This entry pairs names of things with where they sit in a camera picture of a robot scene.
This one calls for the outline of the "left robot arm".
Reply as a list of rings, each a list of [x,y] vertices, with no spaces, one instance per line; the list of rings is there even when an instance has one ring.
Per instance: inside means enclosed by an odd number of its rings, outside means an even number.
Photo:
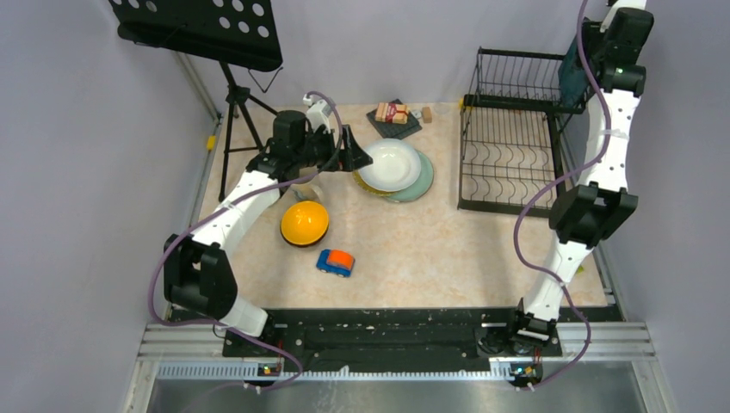
[[[373,162],[348,124],[334,130],[311,114],[285,110],[275,116],[272,132],[216,209],[168,238],[158,271],[169,303],[244,333],[244,345],[260,356],[273,350],[276,333],[265,325],[268,313],[239,291],[230,252],[289,186],[305,182],[301,170],[352,172]]]

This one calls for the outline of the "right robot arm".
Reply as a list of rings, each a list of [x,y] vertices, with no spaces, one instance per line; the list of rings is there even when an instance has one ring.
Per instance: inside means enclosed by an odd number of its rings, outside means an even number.
[[[637,61],[654,17],[644,1],[610,1],[608,7],[600,22],[578,18],[576,37],[559,68],[561,103],[583,103],[588,110],[585,160],[556,181],[574,184],[551,206],[550,251],[504,332],[515,354],[556,342],[560,306],[578,268],[638,206],[628,191],[626,158],[646,82],[646,68]]]

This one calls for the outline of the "teal square plate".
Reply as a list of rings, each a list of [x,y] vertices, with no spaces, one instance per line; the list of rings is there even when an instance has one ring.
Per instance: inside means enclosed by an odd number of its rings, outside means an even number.
[[[594,93],[578,55],[578,38],[574,37],[558,72],[561,104],[580,113]]]

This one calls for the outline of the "blue orange toy car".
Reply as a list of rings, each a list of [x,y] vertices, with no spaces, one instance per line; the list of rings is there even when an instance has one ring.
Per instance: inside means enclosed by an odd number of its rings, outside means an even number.
[[[316,263],[316,268],[327,274],[335,274],[342,278],[352,275],[356,259],[343,250],[322,250]]]

